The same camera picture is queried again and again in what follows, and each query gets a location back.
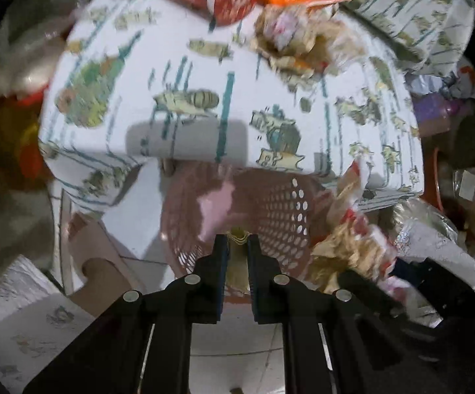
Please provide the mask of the yellow wrapper piece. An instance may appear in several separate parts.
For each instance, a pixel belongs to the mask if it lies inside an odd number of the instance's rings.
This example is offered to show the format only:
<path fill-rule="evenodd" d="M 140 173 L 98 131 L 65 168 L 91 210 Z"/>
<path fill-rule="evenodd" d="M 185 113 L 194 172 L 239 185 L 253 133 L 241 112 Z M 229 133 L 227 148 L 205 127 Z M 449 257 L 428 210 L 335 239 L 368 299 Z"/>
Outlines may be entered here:
<path fill-rule="evenodd" d="M 228 262 L 226 283 L 237 291 L 248 294 L 250 292 L 247 240 L 250 233 L 241 228 L 232 228 L 227 233 Z"/>

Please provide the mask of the brown paper wrapper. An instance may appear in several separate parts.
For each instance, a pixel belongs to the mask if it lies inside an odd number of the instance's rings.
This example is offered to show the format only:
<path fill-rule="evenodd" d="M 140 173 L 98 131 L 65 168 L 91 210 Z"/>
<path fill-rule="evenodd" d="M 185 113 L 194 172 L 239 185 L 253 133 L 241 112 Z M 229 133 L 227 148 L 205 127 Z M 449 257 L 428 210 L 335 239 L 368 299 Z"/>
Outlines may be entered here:
<path fill-rule="evenodd" d="M 255 21 L 251 49 L 279 75 L 337 75 L 366 57 L 362 38 L 338 11 L 337 4 L 267 5 Z"/>

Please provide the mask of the red white paper bag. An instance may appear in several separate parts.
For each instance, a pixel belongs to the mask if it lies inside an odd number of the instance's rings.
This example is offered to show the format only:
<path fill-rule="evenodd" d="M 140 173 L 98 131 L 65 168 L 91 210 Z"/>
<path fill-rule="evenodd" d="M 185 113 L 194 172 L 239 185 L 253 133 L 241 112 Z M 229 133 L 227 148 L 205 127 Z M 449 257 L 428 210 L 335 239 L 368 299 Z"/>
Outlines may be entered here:
<path fill-rule="evenodd" d="M 354 271 L 404 306 L 415 323 L 434 328 L 442 317 L 410 282 L 390 274 L 398 258 L 396 247 L 358 209 L 368 176 L 365 159 L 355 158 L 334 189 L 326 188 L 313 198 L 305 279 L 331 294 L 340 288 L 340 276 Z"/>

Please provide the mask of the pink perforated waste basket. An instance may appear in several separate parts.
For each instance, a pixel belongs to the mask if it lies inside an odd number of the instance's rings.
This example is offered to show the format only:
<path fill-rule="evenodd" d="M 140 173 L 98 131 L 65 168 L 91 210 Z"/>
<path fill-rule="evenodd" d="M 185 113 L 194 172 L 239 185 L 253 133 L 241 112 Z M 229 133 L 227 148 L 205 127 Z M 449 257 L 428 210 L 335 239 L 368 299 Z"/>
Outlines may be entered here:
<path fill-rule="evenodd" d="M 310 214 L 320 186 L 308 175 L 184 162 L 162 205 L 160 236 L 176 276 L 209 255 L 217 234 L 258 236 L 281 271 L 304 280 L 310 265 Z"/>

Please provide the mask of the purple plastic bottle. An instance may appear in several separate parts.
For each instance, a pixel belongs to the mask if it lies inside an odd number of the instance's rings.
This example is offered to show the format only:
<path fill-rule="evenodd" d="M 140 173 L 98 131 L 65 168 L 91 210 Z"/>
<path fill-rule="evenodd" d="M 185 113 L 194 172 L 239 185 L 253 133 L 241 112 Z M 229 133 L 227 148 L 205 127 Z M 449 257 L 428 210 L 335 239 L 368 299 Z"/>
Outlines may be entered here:
<path fill-rule="evenodd" d="M 464 111 L 465 102 L 447 99 L 442 94 L 427 94 L 413 98 L 413 108 L 421 138 L 447 133 L 452 120 Z"/>

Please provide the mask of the patterned white cloth cover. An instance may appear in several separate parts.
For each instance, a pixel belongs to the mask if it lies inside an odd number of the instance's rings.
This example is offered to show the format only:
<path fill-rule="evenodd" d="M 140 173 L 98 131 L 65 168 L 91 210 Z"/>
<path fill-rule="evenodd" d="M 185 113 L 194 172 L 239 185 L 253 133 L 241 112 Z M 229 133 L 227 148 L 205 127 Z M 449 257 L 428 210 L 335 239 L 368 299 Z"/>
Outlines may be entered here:
<path fill-rule="evenodd" d="M 407 74 L 447 76 L 474 0 L 353 0 L 335 19 L 362 50 L 324 74 L 275 69 L 251 49 L 257 13 L 228 27 L 171 0 L 92 0 L 43 103 L 40 146 L 72 201 L 112 207 L 150 158 L 314 174 L 369 166 L 368 211 L 424 189 Z"/>

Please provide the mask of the clear plastic bag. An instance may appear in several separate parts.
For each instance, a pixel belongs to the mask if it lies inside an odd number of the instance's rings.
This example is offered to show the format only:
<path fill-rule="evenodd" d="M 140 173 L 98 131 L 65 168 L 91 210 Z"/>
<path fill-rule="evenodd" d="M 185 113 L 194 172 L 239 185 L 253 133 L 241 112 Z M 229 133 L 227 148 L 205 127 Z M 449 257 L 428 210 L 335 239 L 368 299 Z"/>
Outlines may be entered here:
<path fill-rule="evenodd" d="M 48 84 L 65 34 L 91 0 L 15 0 L 0 26 L 0 98 Z"/>

